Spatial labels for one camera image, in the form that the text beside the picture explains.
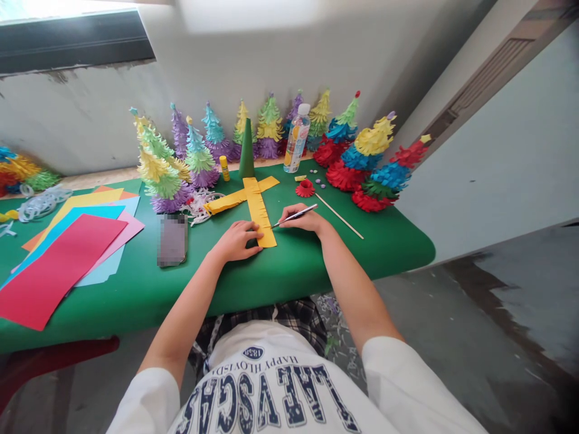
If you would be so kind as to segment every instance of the pen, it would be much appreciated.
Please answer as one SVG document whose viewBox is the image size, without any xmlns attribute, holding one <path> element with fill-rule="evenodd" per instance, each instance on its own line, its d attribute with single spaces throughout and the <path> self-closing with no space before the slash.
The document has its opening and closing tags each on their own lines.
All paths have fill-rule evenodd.
<svg viewBox="0 0 579 434">
<path fill-rule="evenodd" d="M 275 223 L 271 228 L 275 228 L 281 225 L 281 223 L 285 223 L 288 220 L 293 220 L 293 219 L 297 219 L 301 216 L 303 216 L 306 212 L 311 211 L 312 209 L 316 209 L 318 207 L 318 204 L 313 204 L 311 207 L 307 207 L 305 210 L 299 211 L 298 213 L 295 213 L 289 217 L 287 217 L 285 220 L 280 221 L 278 223 Z"/>
</svg>

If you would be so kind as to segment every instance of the blue paper sheet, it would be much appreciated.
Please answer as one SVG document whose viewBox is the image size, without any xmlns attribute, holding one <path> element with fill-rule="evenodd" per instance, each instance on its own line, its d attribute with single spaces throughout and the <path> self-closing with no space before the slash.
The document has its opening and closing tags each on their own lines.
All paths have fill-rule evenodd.
<svg viewBox="0 0 579 434">
<path fill-rule="evenodd" d="M 98 206 L 98 207 L 77 207 L 69 211 L 69 213 L 52 228 L 48 233 L 44 241 L 34 250 L 19 266 L 18 269 L 6 279 L 6 282 L 0 287 L 0 290 L 6 286 L 8 282 L 14 279 L 18 274 L 20 274 L 28 265 L 32 264 L 37 260 L 50 245 L 61 236 L 68 227 L 73 224 L 77 218 L 82 214 L 90 214 L 98 217 L 105 217 L 110 219 L 118 219 L 121 212 L 125 209 L 124 206 Z"/>
<path fill-rule="evenodd" d="M 129 199 L 123 199 L 116 202 L 111 202 L 111 205 L 123 205 L 125 211 L 134 217 L 137 212 L 137 206 L 139 205 L 140 197 L 134 197 Z M 85 276 L 75 285 L 75 288 L 79 286 L 94 285 L 96 283 L 103 283 L 109 279 L 109 277 L 115 274 L 119 265 L 121 264 L 122 252 L 125 250 L 125 246 L 122 246 L 119 250 L 114 252 L 109 256 L 102 264 L 96 267 L 89 275 Z"/>
</svg>

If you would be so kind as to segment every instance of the window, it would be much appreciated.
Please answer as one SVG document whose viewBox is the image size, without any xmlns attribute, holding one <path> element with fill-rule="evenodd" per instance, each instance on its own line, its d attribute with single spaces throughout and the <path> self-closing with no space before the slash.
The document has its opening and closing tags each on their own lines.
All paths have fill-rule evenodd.
<svg viewBox="0 0 579 434">
<path fill-rule="evenodd" d="M 0 75 L 148 58 L 131 3 L 0 0 Z"/>
</svg>

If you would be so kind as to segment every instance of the wooden stick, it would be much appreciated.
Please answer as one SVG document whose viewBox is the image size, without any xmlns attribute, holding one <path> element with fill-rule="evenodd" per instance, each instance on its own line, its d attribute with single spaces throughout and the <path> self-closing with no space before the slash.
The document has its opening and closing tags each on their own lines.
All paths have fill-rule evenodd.
<svg viewBox="0 0 579 434">
<path fill-rule="evenodd" d="M 318 199 L 319 199 L 319 200 L 321 200 L 322 202 L 324 202 L 324 205 L 326 205 L 328 208 L 330 208 L 330 211 L 331 211 L 331 212 L 333 212 L 334 214 L 336 214 L 340 220 L 342 220 L 344 223 L 346 223 L 346 226 L 348 226 L 350 229 L 352 229 L 352 231 L 353 231 L 356 235 L 358 235 L 361 239 L 364 239 L 364 237 L 360 235 L 360 232 L 358 232 L 357 230 L 355 230 L 355 229 L 352 227 L 351 224 L 349 224 L 346 220 L 344 220 L 344 219 L 342 218 L 342 216 L 341 216 L 340 214 L 338 214 L 334 208 L 332 208 L 330 205 L 328 205 L 327 202 L 326 202 L 324 199 L 322 199 L 318 193 L 316 193 L 315 195 L 318 196 Z"/>
</svg>

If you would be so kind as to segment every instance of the green tablecloth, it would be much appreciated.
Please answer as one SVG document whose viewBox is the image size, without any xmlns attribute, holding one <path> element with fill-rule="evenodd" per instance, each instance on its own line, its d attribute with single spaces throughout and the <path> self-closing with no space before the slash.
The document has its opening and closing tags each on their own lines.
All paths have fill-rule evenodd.
<svg viewBox="0 0 579 434">
<path fill-rule="evenodd" d="M 317 169 L 317 174 L 309 173 Z M 322 179 L 321 169 L 313 160 L 302 162 L 298 174 L 314 181 Z M 271 222 L 281 216 L 283 207 L 303 201 L 319 202 L 316 196 L 302 199 L 295 193 L 294 174 L 281 165 L 256 168 L 258 180 L 273 175 L 280 184 L 263 193 Z M 243 188 L 237 172 L 231 181 L 220 180 L 215 190 L 232 193 Z M 134 186 L 135 181 L 115 184 Z M 316 191 L 363 236 L 360 239 L 324 204 L 318 212 L 338 230 L 346 245 L 364 267 L 370 278 L 377 279 L 427 265 L 434 259 L 430 239 L 395 207 L 381 213 L 366 213 L 352 202 L 351 195 L 328 184 Z M 89 193 L 80 190 L 75 194 Z M 0 212 L 17 208 L 23 200 L 0 201 Z M 27 240 L 43 230 L 53 215 L 39 221 L 15 222 L 17 237 L 0 238 L 2 261 L 0 280 L 26 256 L 21 248 Z M 81 339 L 101 338 L 133 330 L 158 326 L 185 287 L 205 254 L 221 234 L 236 220 L 249 220 L 247 203 L 223 211 L 210 220 L 189 229 L 189 251 L 184 264 L 160 269 L 156 265 L 159 217 L 141 188 L 136 217 L 146 227 L 125 247 L 119 271 L 105 283 L 74 289 L 63 300 L 43 332 L 36 332 L 0 319 L 0 353 L 44 347 Z M 274 229 L 277 247 L 265 249 L 257 256 L 226 265 L 217 284 L 208 316 L 293 300 L 331 290 L 321 255 L 321 246 L 313 233 L 297 229 Z"/>
</svg>

